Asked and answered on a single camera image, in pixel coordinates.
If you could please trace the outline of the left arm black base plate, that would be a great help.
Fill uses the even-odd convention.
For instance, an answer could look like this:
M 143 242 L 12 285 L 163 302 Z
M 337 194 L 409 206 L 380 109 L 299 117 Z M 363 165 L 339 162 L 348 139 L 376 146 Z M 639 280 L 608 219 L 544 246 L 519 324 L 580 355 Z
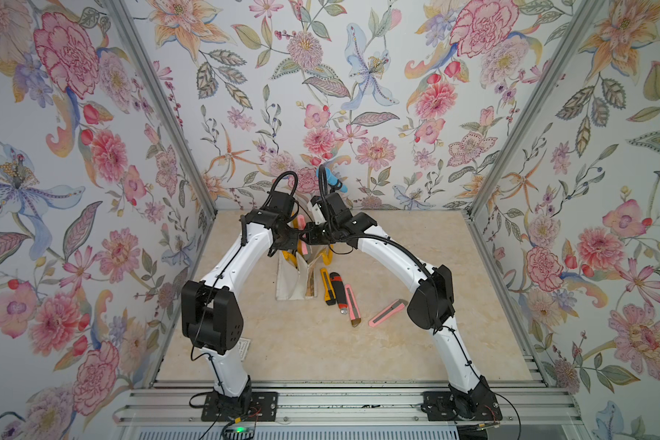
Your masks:
M 238 397 L 223 396 L 218 392 L 209 392 L 203 403 L 201 420 L 203 422 L 275 422 L 279 409 L 278 392 L 253 392 L 244 390 Z

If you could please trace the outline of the red black utility knife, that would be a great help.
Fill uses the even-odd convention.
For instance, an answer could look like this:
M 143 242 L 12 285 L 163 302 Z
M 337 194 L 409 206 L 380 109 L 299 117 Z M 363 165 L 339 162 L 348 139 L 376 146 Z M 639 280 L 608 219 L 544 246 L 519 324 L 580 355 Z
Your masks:
M 348 313 L 348 299 L 344 281 L 337 272 L 331 272 L 329 276 L 340 313 L 346 315 Z

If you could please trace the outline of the white canvas pouch yellow handles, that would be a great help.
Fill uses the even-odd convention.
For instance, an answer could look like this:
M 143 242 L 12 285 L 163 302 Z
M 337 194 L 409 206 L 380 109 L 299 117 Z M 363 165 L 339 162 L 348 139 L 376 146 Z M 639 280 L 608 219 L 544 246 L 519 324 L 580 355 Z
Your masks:
M 275 299 L 280 302 L 323 298 L 326 287 L 321 269 L 332 262 L 328 246 L 311 246 L 299 240 L 294 251 L 282 251 L 278 259 Z

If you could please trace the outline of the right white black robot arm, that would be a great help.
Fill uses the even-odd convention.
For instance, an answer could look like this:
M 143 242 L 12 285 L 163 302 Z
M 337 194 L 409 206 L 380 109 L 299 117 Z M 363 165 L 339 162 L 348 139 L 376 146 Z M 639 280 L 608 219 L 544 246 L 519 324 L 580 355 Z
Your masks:
M 336 192 L 313 197 L 311 209 L 313 225 L 302 235 L 307 243 L 357 249 L 381 263 L 412 293 L 407 314 L 417 327 L 432 334 L 447 370 L 456 416 L 475 419 L 479 410 L 491 408 L 495 393 L 476 368 L 458 330 L 451 270 L 417 258 L 391 239 L 374 218 L 353 214 Z

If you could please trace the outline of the pink utility knife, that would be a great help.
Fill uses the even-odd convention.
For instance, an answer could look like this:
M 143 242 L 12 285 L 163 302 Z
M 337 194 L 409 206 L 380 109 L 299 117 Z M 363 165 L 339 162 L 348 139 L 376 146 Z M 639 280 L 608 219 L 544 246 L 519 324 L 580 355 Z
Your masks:
M 299 241 L 297 245 L 298 252 L 302 256 L 307 256 L 310 251 L 307 243 L 304 241 L 304 234 L 305 234 L 305 229 L 307 226 L 306 218 L 303 214 L 299 214 L 297 218 L 294 220 L 294 224 L 297 226 L 299 230 Z
M 353 328 L 358 327 L 361 324 L 361 315 L 359 313 L 358 303 L 355 297 L 351 286 L 347 284 L 345 286 L 346 290 L 346 299 L 348 300 L 348 315 L 350 319 L 350 324 Z
M 407 300 L 399 299 L 382 309 L 377 315 L 368 321 L 368 326 L 375 328 L 386 322 L 388 319 L 405 310 L 408 305 Z

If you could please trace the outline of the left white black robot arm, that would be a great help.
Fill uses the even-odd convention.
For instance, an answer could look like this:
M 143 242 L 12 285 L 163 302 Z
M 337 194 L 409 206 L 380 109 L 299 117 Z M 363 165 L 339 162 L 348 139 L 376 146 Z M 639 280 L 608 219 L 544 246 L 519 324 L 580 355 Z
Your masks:
M 181 288 L 181 332 L 210 361 L 214 390 L 227 398 L 241 397 L 250 382 L 238 348 L 244 329 L 238 293 L 261 257 L 295 248 L 294 206 L 291 194 L 270 192 L 261 207 L 240 216 L 240 234 L 214 269 Z

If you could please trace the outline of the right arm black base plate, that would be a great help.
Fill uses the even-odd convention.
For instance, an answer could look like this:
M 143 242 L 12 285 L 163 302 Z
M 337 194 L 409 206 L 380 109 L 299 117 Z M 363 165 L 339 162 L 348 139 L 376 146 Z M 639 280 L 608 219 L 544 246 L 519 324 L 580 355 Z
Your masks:
M 420 410 L 430 422 L 500 423 L 501 407 L 490 390 L 478 388 L 470 393 L 459 390 L 429 390 L 422 394 Z

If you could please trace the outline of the yellow black utility knife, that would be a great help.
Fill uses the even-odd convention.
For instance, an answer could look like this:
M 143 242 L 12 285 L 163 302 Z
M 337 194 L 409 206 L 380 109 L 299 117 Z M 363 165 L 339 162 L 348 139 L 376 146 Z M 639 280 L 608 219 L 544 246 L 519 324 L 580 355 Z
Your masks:
M 324 286 L 324 301 L 327 305 L 336 305 L 337 297 L 329 277 L 329 272 L 326 268 L 320 269 L 321 280 Z

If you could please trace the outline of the blue microphone on black stand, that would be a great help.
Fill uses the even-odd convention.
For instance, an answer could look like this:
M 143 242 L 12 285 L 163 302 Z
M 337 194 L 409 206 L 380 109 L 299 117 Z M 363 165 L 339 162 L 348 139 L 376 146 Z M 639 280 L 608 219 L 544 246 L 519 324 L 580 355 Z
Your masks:
M 348 191 L 348 187 L 344 185 L 341 179 L 333 174 L 330 168 L 324 168 L 324 175 L 326 176 L 326 185 L 330 193 L 340 192 L 344 194 Z

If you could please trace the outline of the aluminium front rail frame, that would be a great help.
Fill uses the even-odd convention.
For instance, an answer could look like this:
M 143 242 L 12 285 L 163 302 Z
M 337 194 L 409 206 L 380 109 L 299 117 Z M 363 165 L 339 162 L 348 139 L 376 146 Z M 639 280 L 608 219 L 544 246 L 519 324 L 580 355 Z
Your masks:
M 445 381 L 257 381 L 253 392 L 278 392 L 275 422 L 203 422 L 212 383 L 159 381 L 134 390 L 114 413 L 123 439 L 588 439 L 574 400 L 542 381 L 496 381 L 500 423 L 430 422 L 422 394 Z

